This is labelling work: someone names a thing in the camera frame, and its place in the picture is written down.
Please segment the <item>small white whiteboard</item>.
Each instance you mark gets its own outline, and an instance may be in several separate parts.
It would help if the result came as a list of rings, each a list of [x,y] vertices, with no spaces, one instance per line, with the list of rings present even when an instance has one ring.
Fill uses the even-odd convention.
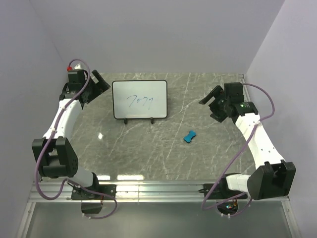
[[[166,80],[124,80],[112,83],[115,119],[167,117]]]

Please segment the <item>blue whiteboard eraser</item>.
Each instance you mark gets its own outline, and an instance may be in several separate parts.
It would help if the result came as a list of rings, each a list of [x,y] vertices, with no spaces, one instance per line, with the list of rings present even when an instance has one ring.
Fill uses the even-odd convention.
[[[185,142],[187,143],[191,143],[191,141],[193,140],[193,138],[196,136],[196,132],[193,130],[190,130],[188,132],[188,134],[183,138]]]

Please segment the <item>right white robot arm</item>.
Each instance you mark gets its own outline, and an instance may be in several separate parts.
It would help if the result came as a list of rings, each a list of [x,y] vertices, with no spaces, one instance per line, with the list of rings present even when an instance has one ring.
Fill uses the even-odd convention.
[[[248,194],[253,200],[262,200],[287,196],[295,176],[294,163],[287,162],[277,151],[263,127],[263,120],[253,102],[245,101],[244,83],[225,83],[216,86],[200,100],[208,104],[211,118],[223,122],[232,119],[246,140],[243,148],[249,148],[255,163],[255,172],[251,175],[227,174],[223,172],[219,185],[219,194],[230,198],[239,191]]]

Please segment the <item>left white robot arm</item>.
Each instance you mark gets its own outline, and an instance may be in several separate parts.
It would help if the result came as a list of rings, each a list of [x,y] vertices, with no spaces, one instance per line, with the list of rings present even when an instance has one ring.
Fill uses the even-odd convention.
[[[92,71],[93,81],[83,69],[68,68],[68,82],[59,96],[57,113],[48,131],[32,142],[36,160],[35,181],[39,178],[65,178],[75,186],[83,187],[88,199],[100,194],[95,173],[79,166],[78,157],[69,142],[77,117],[83,107],[110,88],[97,70]]]

